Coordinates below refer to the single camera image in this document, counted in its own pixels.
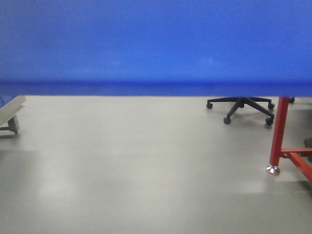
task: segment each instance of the red table leg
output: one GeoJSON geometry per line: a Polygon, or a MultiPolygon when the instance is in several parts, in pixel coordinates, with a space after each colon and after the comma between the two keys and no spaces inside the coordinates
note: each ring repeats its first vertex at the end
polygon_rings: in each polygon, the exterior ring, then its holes
{"type": "Polygon", "coordinates": [[[272,175],[279,175],[278,168],[279,158],[282,157],[282,143],[284,136],[284,129],[288,109],[288,97],[280,97],[277,108],[277,117],[275,121],[274,136],[271,149],[270,165],[267,167],[267,172],[272,175]]]}

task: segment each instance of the black chair base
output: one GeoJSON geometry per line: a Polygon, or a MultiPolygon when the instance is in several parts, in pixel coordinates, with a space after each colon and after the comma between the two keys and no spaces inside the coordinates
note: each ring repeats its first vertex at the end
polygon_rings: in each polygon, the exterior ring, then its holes
{"type": "Polygon", "coordinates": [[[217,99],[209,99],[207,100],[207,108],[211,109],[213,107],[213,104],[211,102],[235,102],[234,106],[231,108],[231,110],[228,112],[227,116],[223,119],[223,122],[225,124],[230,124],[231,123],[231,116],[234,114],[234,112],[240,107],[244,108],[244,105],[247,104],[258,111],[266,114],[269,116],[265,120],[267,125],[272,125],[273,120],[274,120],[274,114],[269,112],[267,109],[263,108],[260,106],[256,101],[258,102],[267,102],[268,103],[268,108],[272,110],[274,108],[274,104],[272,103],[271,99],[267,98],[261,98],[261,97],[224,97],[224,98],[217,98],[217,99]]]}

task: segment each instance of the office chair base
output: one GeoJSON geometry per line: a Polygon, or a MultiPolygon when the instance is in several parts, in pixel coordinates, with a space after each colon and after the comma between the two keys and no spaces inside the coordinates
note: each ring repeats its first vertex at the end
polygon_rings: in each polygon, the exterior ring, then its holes
{"type": "Polygon", "coordinates": [[[269,166],[267,166],[267,173],[269,173],[269,174],[271,174],[271,175],[273,175],[273,176],[278,176],[279,174],[280,174],[280,169],[279,169],[279,167],[277,167],[277,166],[272,166],[272,165],[269,165],[269,166]]]}
{"type": "Polygon", "coordinates": [[[225,124],[230,124],[231,123],[231,119],[230,118],[234,114],[234,112],[238,108],[244,108],[245,104],[247,104],[247,105],[257,109],[258,111],[268,115],[269,118],[267,118],[265,120],[265,122],[269,126],[272,125],[273,124],[273,120],[274,120],[274,114],[269,112],[264,107],[260,106],[258,103],[256,103],[258,101],[260,101],[260,102],[267,102],[269,110],[273,110],[273,108],[275,107],[275,105],[272,103],[271,99],[260,98],[260,97],[224,97],[224,98],[209,99],[209,100],[207,100],[206,107],[208,109],[212,109],[213,104],[211,102],[235,102],[234,106],[228,112],[227,116],[223,119],[223,122],[225,124]]]}

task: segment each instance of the blue table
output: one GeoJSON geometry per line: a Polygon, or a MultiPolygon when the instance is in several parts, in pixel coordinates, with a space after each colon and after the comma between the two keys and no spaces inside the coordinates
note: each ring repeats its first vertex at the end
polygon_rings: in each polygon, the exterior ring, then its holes
{"type": "MultiPolygon", "coordinates": [[[[3,0],[0,94],[312,96],[311,12],[310,0],[3,0]]],[[[293,155],[285,119],[273,174],[293,155]]]]}

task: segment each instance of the red crossbar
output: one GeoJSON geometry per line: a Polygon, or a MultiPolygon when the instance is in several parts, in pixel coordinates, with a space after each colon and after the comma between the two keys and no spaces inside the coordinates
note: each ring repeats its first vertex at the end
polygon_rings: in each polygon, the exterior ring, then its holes
{"type": "Polygon", "coordinates": [[[312,182],[312,168],[309,166],[298,153],[289,153],[289,159],[299,168],[302,174],[312,182]]]}

